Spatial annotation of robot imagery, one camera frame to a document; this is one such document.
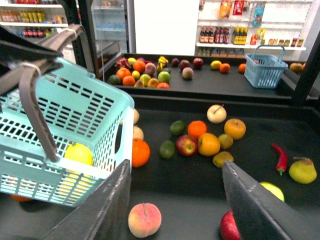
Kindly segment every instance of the shopping basket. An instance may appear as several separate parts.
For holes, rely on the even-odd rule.
[[[34,86],[45,120],[39,129],[32,123],[37,116],[27,113],[34,102],[23,104],[21,82],[0,96],[0,191],[76,207],[123,160],[131,161],[134,101],[81,66],[60,57],[54,64],[61,67],[37,78]],[[48,157],[50,149],[36,133],[46,125],[56,159]],[[89,147],[93,166],[64,158],[71,143]]]
[[[247,54],[244,76],[254,88],[275,89],[284,70],[288,68],[288,64],[282,61],[285,48],[281,45],[277,46],[282,48],[282,52],[279,57],[276,57],[271,54],[257,54],[256,51],[260,47],[274,48],[275,46],[259,45],[253,54]]]

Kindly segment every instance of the apple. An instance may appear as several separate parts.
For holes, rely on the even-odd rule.
[[[220,234],[223,240],[241,240],[232,210],[221,218]]]
[[[196,58],[193,60],[192,64],[193,64],[194,69],[199,70],[199,69],[201,69],[202,66],[204,65],[204,60],[203,60],[202,58],[200,58],[200,57],[196,57]]]
[[[181,60],[181,62],[179,63],[180,66],[180,71],[182,72],[184,68],[188,68],[190,67],[190,62],[188,60]]]
[[[176,58],[176,57],[171,60],[171,65],[172,65],[173,67],[178,67],[178,66],[179,66],[179,63],[180,63],[180,61],[179,61],[179,59]]]
[[[178,153],[184,157],[190,157],[198,151],[198,141],[188,134],[180,136],[175,147]]]
[[[212,105],[206,112],[206,116],[211,123],[220,124],[227,118],[224,105]]]

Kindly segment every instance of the yellow fruit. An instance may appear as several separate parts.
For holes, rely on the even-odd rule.
[[[138,71],[133,71],[131,76],[134,77],[136,81],[140,79],[140,73]]]
[[[225,161],[227,160],[230,160],[233,162],[234,157],[227,151],[221,151],[213,157],[212,162],[216,167],[221,169]]]
[[[213,70],[219,70],[221,64],[222,63],[220,61],[215,60],[215,61],[211,62],[210,66]]]
[[[220,151],[220,142],[212,133],[206,132],[198,138],[198,151],[205,157],[211,157]]]
[[[289,168],[290,177],[299,184],[310,184],[317,178],[317,171],[315,165],[310,158],[295,157],[300,159],[294,162]]]
[[[90,149],[80,143],[69,145],[66,148],[64,157],[83,164],[93,165],[93,156]]]
[[[278,199],[280,199],[283,202],[285,201],[284,193],[281,191],[281,189],[279,187],[277,187],[276,185],[273,185],[270,182],[266,182],[266,181],[262,181],[262,182],[260,182],[260,184],[262,186],[264,186],[267,190],[269,190]]]

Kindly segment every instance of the orange fruit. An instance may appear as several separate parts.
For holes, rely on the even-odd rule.
[[[202,134],[205,134],[207,132],[207,125],[201,121],[192,121],[188,126],[188,134],[195,139],[198,139]]]
[[[198,151],[205,157],[211,157],[220,151],[220,141],[212,133],[206,132],[198,139]]]
[[[237,118],[231,118],[224,124],[224,133],[230,135],[234,140],[241,139],[246,132],[246,125]]]
[[[125,76],[122,80],[123,86],[134,86],[136,84],[136,80],[133,76]]]
[[[140,138],[132,140],[132,167],[139,168],[145,165],[150,158],[150,147],[148,143]]]
[[[124,79],[124,77],[126,76],[131,76],[131,72],[125,68],[125,67],[122,67],[120,68],[117,72],[116,72],[116,75],[121,79],[121,81]]]
[[[239,73],[244,74],[246,71],[246,66],[247,66],[247,64],[245,64],[245,63],[240,64],[239,65]]]
[[[230,67],[229,63],[222,63],[219,67],[219,70],[220,70],[220,73],[226,74],[229,72],[230,68],[231,67]]]
[[[32,201],[33,199],[32,198],[28,198],[28,197],[24,197],[24,196],[19,196],[19,195],[14,195],[14,194],[11,194],[11,197],[18,201],[18,202],[29,202],[29,201]]]
[[[142,74],[146,70],[146,64],[141,60],[136,60],[133,63],[133,70],[138,71],[140,74]]]

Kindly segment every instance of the basket handle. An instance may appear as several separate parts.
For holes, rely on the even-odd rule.
[[[281,45],[259,45],[259,46],[256,47],[256,49],[254,50],[254,53],[252,54],[252,57],[251,57],[252,60],[255,59],[256,51],[261,47],[267,47],[267,48],[268,47],[272,47],[272,48],[279,47],[279,48],[282,48],[282,51],[281,51],[281,53],[280,53],[280,55],[278,57],[278,62],[282,61],[282,58],[285,55],[285,47],[284,46],[281,46]]]
[[[81,39],[83,49],[89,50],[88,40],[86,35],[84,34],[83,27],[81,25],[72,24],[69,26],[69,29],[72,30],[63,31],[59,33],[55,37],[50,38],[47,41],[44,41],[43,45],[58,51],[62,47],[64,47],[71,40],[71,38],[77,36],[78,33],[83,33]],[[36,136],[38,137],[43,147],[44,152],[46,153],[47,157],[55,163],[58,161],[57,145],[50,132],[47,122],[42,114],[36,97],[36,85],[38,78],[40,77],[41,73],[46,72],[49,69],[49,67],[52,66],[52,64],[53,61],[42,59],[34,61],[31,64],[28,64],[27,66],[23,65],[18,68],[23,68],[19,80],[19,94],[21,104],[33,127],[33,130],[36,133]]]

